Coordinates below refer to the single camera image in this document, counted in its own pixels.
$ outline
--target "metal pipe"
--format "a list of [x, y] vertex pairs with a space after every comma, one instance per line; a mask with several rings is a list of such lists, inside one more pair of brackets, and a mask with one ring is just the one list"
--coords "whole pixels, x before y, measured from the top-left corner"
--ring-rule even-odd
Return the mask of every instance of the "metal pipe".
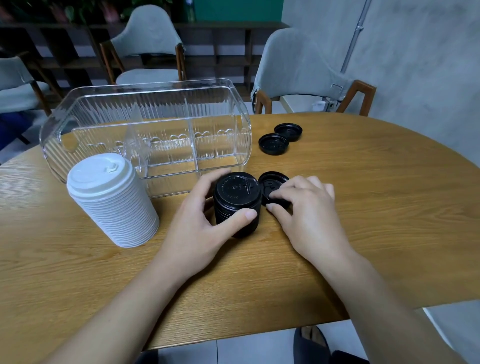
[[342, 69], [340, 73], [345, 73], [347, 70], [348, 62], [350, 62], [350, 57], [352, 56], [353, 48], [357, 43], [357, 39], [359, 37], [360, 32], [363, 30], [363, 22], [365, 21], [365, 17], [367, 16], [368, 8], [370, 7], [370, 3], [372, 0], [365, 0], [365, 4], [363, 5], [363, 9], [360, 14], [359, 21], [357, 22], [357, 27], [355, 28], [355, 32], [353, 32], [352, 40], [350, 41], [350, 45], [348, 47], [347, 55], [345, 56], [345, 60], [342, 64]]

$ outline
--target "green wall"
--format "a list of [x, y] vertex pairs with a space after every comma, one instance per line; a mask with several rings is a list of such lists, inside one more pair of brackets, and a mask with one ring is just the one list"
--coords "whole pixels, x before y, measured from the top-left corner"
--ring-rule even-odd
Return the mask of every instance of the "green wall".
[[280, 22], [283, 0], [193, 0], [197, 21]]

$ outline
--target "wood grain tabletop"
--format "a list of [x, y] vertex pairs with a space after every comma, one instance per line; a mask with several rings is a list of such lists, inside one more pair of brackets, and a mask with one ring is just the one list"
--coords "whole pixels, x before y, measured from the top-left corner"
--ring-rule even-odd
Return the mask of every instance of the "wood grain tabletop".
[[[317, 175], [336, 188], [353, 247], [411, 307], [480, 298], [480, 169], [394, 124], [339, 113], [252, 115], [246, 171]], [[258, 138], [295, 122], [280, 156]], [[75, 204], [34, 147], [0, 167], [0, 352], [40, 360], [107, 304], [161, 246], [185, 195], [154, 200], [156, 236], [115, 246]], [[147, 344], [158, 348], [346, 319], [332, 289], [262, 207], [248, 238], [230, 240], [175, 296]]]

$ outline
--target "person's left hand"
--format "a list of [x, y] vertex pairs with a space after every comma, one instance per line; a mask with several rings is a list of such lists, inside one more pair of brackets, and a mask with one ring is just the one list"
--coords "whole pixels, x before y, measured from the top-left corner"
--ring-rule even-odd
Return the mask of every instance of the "person's left hand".
[[158, 252], [159, 258], [166, 259], [172, 267], [179, 269], [185, 279], [204, 269], [220, 247], [257, 216], [255, 210], [243, 208], [216, 226], [206, 219], [204, 211], [213, 206], [212, 199], [205, 204], [210, 187], [229, 172], [228, 168], [215, 170], [200, 178], [173, 217]]

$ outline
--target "person's right hand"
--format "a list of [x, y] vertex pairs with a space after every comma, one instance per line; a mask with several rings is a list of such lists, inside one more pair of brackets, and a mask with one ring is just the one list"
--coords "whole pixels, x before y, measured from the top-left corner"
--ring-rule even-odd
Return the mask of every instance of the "person's right hand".
[[312, 264], [352, 249], [335, 210], [333, 185], [323, 184], [315, 176], [296, 176], [270, 197], [293, 204], [293, 215], [278, 204], [266, 208], [278, 219], [295, 250]]

